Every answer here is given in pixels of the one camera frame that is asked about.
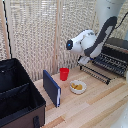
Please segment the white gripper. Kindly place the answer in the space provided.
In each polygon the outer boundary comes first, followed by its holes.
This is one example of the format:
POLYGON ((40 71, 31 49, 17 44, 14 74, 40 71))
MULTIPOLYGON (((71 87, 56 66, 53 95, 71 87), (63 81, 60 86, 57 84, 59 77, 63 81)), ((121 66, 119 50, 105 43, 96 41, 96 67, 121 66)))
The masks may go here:
POLYGON ((90 61, 90 58, 87 56, 80 56, 78 59, 78 63, 81 65, 86 65, 90 61))

